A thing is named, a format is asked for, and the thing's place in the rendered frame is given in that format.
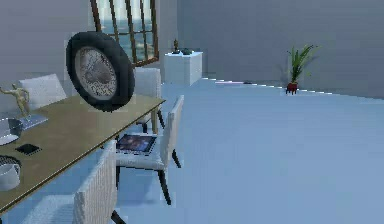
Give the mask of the white upholstered chair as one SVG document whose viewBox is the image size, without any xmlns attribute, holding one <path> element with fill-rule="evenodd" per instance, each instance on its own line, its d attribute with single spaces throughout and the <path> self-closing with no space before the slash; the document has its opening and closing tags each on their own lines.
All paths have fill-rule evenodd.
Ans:
<svg viewBox="0 0 384 224">
<path fill-rule="evenodd" d="M 28 105 L 31 110 L 66 98 L 66 93 L 56 74 L 20 80 L 19 84 L 29 92 Z"/>
<path fill-rule="evenodd" d="M 138 95 L 160 98 L 161 97 L 161 74 L 157 68 L 136 67 L 135 74 L 135 93 Z M 161 107 L 155 112 L 150 112 L 136 122 L 142 127 L 144 133 L 148 132 L 148 122 L 151 122 L 152 127 L 160 122 L 161 127 L 165 128 L 164 119 L 161 112 Z"/>
<path fill-rule="evenodd" d="M 174 103 L 172 110 L 168 113 L 167 122 L 162 134 L 127 134 L 151 135 L 156 136 L 157 139 L 151 153 L 148 156 L 124 154 L 116 151 L 116 183 L 119 183 L 121 167 L 156 171 L 159 177 L 159 182 L 164 194 L 164 198 L 168 205 L 171 204 L 171 198 L 166 183 L 165 173 L 168 169 L 170 160 L 173 160 L 178 168 L 181 167 L 175 147 L 183 105 L 184 96 L 180 95 Z"/>
<path fill-rule="evenodd" d="M 116 140 L 108 142 L 97 165 L 73 195 L 48 195 L 21 224 L 127 224 L 115 210 Z"/>
</svg>

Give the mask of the white cabinet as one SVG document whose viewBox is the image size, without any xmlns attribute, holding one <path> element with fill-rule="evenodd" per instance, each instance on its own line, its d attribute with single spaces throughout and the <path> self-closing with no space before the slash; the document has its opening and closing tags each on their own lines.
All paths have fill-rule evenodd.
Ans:
<svg viewBox="0 0 384 224">
<path fill-rule="evenodd" d="M 166 83 L 191 86 L 202 78 L 202 52 L 190 55 L 167 53 L 164 56 Z"/>
</svg>

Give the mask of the dark blue laptop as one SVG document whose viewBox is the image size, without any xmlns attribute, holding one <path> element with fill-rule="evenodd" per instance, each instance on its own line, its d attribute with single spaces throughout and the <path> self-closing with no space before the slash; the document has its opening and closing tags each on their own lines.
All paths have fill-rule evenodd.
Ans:
<svg viewBox="0 0 384 224">
<path fill-rule="evenodd" d="M 117 141 L 116 151 L 124 154 L 148 156 L 155 143 L 156 136 L 151 135 L 127 135 Z"/>
</svg>

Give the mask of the brown framed window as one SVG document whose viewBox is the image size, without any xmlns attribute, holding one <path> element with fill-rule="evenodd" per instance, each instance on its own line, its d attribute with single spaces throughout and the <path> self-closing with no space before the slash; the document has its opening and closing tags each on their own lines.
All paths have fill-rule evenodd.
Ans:
<svg viewBox="0 0 384 224">
<path fill-rule="evenodd" d="M 135 66 L 159 60 L 155 0 L 89 0 L 95 29 L 112 37 Z"/>
</svg>

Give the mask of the green plant in red pot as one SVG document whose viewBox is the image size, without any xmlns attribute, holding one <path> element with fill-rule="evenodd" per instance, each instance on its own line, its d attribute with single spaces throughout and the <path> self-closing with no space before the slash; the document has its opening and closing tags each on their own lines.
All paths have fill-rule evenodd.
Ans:
<svg viewBox="0 0 384 224">
<path fill-rule="evenodd" d="M 291 66 L 288 68 L 290 74 L 290 81 L 287 84 L 285 93 L 294 95 L 298 90 L 298 79 L 303 72 L 305 64 L 313 56 L 313 52 L 318 49 L 318 45 L 305 45 L 303 48 L 298 49 L 292 47 L 288 52 L 291 57 Z"/>
</svg>

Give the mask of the brown wooden table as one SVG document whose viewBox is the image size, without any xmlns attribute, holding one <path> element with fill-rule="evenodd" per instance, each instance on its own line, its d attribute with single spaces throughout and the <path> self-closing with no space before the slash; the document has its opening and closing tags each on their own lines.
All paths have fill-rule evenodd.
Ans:
<svg viewBox="0 0 384 224">
<path fill-rule="evenodd" d="M 155 112 L 162 103 L 160 98 L 135 95 L 120 109 L 102 112 L 81 97 L 73 96 L 39 108 L 36 112 L 47 117 L 46 122 L 26 130 L 18 140 L 0 146 L 0 155 L 11 156 L 21 162 L 20 184 L 0 192 L 0 215 L 144 115 Z M 38 146 L 41 150 L 30 156 L 16 151 L 24 144 Z"/>
</svg>

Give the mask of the black square coaster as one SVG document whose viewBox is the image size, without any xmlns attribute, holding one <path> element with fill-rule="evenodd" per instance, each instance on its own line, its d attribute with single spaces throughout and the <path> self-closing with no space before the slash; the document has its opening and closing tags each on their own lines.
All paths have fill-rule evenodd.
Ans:
<svg viewBox="0 0 384 224">
<path fill-rule="evenodd" d="M 16 148 L 16 151 L 23 153 L 27 156 L 30 156 L 38 151 L 40 151 L 41 148 L 32 144 L 24 144 Z"/>
</svg>

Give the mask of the golden figure statue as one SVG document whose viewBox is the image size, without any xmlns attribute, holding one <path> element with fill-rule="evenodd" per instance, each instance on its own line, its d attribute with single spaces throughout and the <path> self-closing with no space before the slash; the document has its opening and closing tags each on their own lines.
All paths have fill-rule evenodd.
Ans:
<svg viewBox="0 0 384 224">
<path fill-rule="evenodd" d="M 43 115 L 31 114 L 29 107 L 30 95 L 26 89 L 13 84 L 11 90 L 4 90 L 0 87 L 0 93 L 15 97 L 17 106 L 22 114 L 20 121 L 24 130 L 28 130 L 48 120 L 48 118 Z"/>
</svg>

